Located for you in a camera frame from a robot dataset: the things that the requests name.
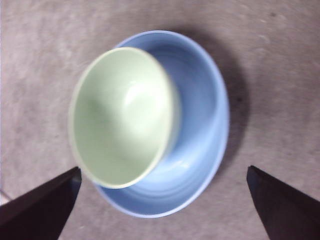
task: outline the blue plate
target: blue plate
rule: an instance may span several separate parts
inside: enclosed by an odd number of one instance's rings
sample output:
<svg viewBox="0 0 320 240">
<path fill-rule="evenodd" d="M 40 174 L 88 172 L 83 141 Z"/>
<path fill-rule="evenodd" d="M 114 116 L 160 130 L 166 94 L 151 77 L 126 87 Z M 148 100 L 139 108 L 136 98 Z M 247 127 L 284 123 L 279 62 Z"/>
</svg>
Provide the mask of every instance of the blue plate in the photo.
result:
<svg viewBox="0 0 320 240">
<path fill-rule="evenodd" d="M 209 54 L 179 33 L 147 31 L 119 47 L 143 49 L 163 65 L 180 94 L 181 129 L 172 152 L 144 179 L 122 189 L 97 188 L 126 214 L 163 217 L 195 200 L 218 170 L 229 131 L 225 84 Z"/>
</svg>

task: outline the floor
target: floor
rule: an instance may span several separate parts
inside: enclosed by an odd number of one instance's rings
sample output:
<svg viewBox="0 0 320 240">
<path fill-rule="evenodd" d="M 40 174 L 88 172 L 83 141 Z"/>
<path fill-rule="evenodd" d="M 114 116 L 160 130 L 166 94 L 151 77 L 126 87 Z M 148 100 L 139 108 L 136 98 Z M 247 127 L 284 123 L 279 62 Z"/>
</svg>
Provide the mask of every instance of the floor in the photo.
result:
<svg viewBox="0 0 320 240">
<path fill-rule="evenodd" d="M 77 80 L 147 30 L 183 33 L 218 64 L 231 106 L 222 165 L 196 201 L 157 219 L 115 210 L 84 176 L 60 240 L 266 240 L 249 165 L 320 200 L 318 0 L 3 0 L 2 203 L 76 165 L 67 111 Z"/>
</svg>

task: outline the green bowl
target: green bowl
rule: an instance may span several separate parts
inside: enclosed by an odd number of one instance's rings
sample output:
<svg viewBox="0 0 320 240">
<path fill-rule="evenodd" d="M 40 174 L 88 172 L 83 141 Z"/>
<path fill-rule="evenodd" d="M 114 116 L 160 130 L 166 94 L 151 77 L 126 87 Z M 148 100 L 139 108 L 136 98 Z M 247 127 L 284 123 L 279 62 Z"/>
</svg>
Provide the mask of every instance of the green bowl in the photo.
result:
<svg viewBox="0 0 320 240">
<path fill-rule="evenodd" d="M 121 47 L 99 56 L 79 80 L 69 110 L 70 144 L 84 173 L 112 189 L 145 177 L 174 144 L 178 99 L 149 53 Z"/>
</svg>

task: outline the bowl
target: bowl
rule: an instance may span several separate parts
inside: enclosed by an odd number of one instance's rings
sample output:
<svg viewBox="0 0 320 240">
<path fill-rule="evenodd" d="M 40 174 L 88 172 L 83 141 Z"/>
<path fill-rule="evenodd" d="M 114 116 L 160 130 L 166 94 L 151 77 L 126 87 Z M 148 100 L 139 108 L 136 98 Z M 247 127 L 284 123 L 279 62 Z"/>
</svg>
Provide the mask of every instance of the bowl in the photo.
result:
<svg viewBox="0 0 320 240">
<path fill-rule="evenodd" d="M 110 189 L 141 180 L 171 149 L 179 99 L 160 63 L 134 47 L 110 50 L 85 70 L 69 111 L 78 164 Z"/>
<path fill-rule="evenodd" d="M 181 125 L 172 151 L 139 182 L 122 189 L 96 187 L 123 213 L 140 218 L 167 216 L 194 201 L 220 166 L 229 132 L 225 83 L 210 55 L 179 33 L 142 32 L 119 47 L 142 49 L 161 63 L 178 91 Z"/>
</svg>

